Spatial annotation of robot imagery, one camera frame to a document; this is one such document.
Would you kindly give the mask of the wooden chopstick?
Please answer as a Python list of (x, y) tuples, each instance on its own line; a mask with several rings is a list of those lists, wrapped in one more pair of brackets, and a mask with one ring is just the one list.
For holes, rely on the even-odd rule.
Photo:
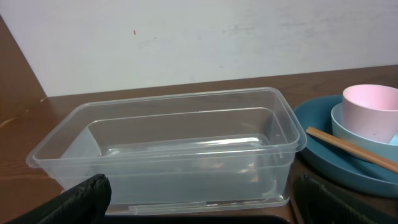
[(351, 144), (350, 142), (347, 142), (347, 141), (344, 141), (337, 137), (334, 137), (330, 134), (327, 134), (327, 133), (320, 131), (313, 127), (308, 127), (306, 129), (306, 133), (313, 137), (321, 139), (322, 141), (325, 141), (329, 144), (332, 144), (346, 152), (350, 152), (350, 153), (354, 154), (355, 156), (358, 156), (362, 159), (366, 159), (367, 161), (370, 161), (370, 162), (372, 162), (380, 167), (383, 167), (391, 172), (397, 173), (397, 163), (394, 161), (391, 161), (389, 159), (381, 157), (375, 153), (367, 151), (359, 146), (356, 146), (354, 144)]

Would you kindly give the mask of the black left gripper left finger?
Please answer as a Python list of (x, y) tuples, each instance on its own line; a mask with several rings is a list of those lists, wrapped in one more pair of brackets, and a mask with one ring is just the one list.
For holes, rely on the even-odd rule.
[(96, 174), (8, 224), (98, 223), (111, 201), (111, 184)]

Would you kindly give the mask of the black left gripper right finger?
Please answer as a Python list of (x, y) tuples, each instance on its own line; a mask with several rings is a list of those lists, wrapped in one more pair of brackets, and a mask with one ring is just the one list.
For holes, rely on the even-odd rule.
[(305, 223), (397, 224), (397, 218), (307, 174), (293, 181), (293, 195)]

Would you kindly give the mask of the pink cup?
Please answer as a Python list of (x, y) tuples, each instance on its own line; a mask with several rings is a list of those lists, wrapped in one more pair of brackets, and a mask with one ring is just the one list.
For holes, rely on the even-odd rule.
[(389, 143), (397, 134), (397, 89), (371, 84), (344, 89), (342, 125), (363, 138)]

